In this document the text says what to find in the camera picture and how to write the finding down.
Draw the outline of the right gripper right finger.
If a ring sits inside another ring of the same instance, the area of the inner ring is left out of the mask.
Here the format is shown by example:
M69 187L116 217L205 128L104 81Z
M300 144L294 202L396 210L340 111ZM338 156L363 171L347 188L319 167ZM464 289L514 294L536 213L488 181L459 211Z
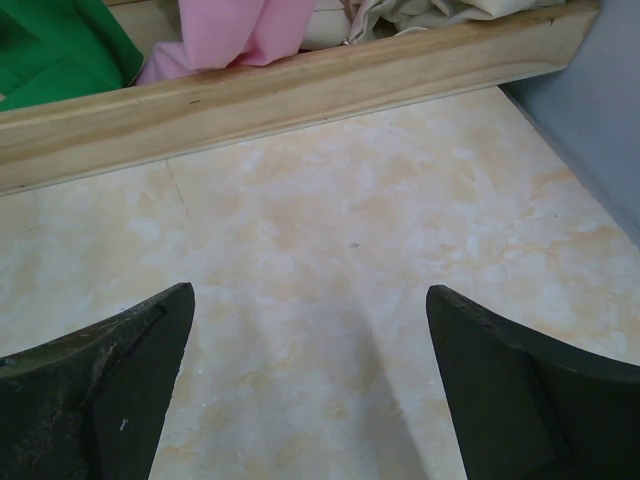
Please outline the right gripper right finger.
M638 478L638 366L444 285L429 288L426 315L468 478Z

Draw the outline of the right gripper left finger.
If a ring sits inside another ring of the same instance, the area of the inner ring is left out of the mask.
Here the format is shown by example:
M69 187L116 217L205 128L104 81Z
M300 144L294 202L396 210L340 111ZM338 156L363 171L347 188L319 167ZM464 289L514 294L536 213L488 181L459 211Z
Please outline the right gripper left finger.
M2 478L148 478L194 312L179 283L3 357Z

